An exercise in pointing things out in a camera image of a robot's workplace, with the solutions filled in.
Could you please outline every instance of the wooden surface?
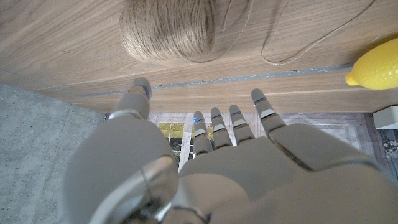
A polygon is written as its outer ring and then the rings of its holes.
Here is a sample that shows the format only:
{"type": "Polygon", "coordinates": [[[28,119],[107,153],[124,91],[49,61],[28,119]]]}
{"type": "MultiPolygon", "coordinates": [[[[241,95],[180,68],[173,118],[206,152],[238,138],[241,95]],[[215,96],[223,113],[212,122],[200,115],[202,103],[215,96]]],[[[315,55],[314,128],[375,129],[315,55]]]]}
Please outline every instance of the wooden surface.
{"type": "MultiPolygon", "coordinates": [[[[207,63],[172,60],[140,63],[121,46],[122,0],[5,0],[0,2],[0,82],[101,111],[110,111],[136,77],[152,85],[217,80],[301,68],[352,64],[372,47],[398,37],[398,1],[377,0],[339,33],[298,60],[268,65],[261,48],[285,1],[254,0],[246,28],[221,58],[207,63]]],[[[280,18],[265,56],[293,55],[361,12],[370,0],[292,0],[280,18]]],[[[246,0],[234,0],[227,31],[216,36],[217,56],[239,34],[248,13],[246,0]]],[[[217,24],[228,0],[217,1],[217,24]]],[[[266,78],[245,82],[154,90],[153,111],[222,110],[231,103],[253,110],[250,91],[261,87],[280,112],[374,111],[395,101],[397,90],[370,91],[346,86],[343,73],[266,78]]]]}

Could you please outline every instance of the gray concrete floor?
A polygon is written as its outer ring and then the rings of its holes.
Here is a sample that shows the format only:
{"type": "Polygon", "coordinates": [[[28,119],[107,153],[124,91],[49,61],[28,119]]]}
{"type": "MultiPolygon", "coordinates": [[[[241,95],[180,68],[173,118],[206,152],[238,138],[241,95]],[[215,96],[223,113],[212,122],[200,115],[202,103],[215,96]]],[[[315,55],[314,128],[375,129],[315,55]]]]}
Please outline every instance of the gray concrete floor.
{"type": "Polygon", "coordinates": [[[59,223],[70,155],[104,114],[0,83],[0,223],[59,223]]]}

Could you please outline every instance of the lemon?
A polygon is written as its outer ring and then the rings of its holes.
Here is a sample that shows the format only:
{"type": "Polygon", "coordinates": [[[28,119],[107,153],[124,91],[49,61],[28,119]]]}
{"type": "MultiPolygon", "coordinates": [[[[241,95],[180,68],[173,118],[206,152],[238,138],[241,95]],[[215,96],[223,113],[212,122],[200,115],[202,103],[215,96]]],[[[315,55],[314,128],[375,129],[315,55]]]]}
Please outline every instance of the lemon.
{"type": "Polygon", "coordinates": [[[346,75],[347,84],[372,90],[398,87],[398,38],[364,54],[346,75]]]}

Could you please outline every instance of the white box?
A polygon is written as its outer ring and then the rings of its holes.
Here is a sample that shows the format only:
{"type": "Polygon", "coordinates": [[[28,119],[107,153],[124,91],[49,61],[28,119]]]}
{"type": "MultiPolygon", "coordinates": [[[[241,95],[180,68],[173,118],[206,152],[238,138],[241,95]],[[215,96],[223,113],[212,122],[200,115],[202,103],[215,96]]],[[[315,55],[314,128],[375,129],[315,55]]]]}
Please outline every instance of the white box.
{"type": "Polygon", "coordinates": [[[398,129],[398,106],[373,113],[373,120],[377,129],[398,129]]]}

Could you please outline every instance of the robotic hand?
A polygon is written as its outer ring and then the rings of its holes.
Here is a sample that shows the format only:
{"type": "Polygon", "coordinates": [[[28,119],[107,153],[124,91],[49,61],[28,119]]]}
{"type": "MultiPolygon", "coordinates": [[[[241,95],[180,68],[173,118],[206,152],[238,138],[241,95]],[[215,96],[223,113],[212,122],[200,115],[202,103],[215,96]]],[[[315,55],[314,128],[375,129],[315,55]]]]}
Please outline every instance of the robotic hand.
{"type": "Polygon", "coordinates": [[[213,108],[213,150],[197,111],[195,158],[180,173],[147,120],[150,96],[148,81],[135,80],[72,156],[62,187],[70,223],[396,223],[398,185],[375,161],[310,126],[287,126],[261,90],[252,99],[267,138],[233,105],[232,146],[213,108]]]}

